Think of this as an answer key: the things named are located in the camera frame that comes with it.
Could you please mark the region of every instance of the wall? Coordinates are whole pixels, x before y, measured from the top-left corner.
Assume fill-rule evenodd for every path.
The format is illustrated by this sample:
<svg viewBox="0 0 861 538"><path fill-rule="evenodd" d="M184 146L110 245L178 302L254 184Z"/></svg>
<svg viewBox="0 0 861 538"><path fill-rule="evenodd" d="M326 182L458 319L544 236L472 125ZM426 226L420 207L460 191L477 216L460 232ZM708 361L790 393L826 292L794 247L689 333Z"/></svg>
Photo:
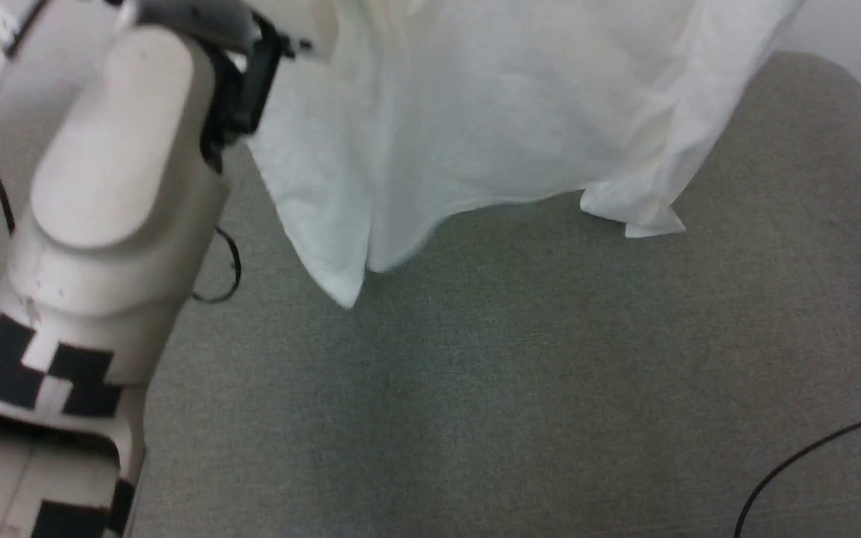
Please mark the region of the wall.
<svg viewBox="0 0 861 538"><path fill-rule="evenodd" d="M28 1L0 0L13 13L24 11ZM114 11L100 0L52 2L4 86L0 118L68 102L100 58L113 17ZM809 0L782 46L833 59L861 81L861 0Z"/></svg>

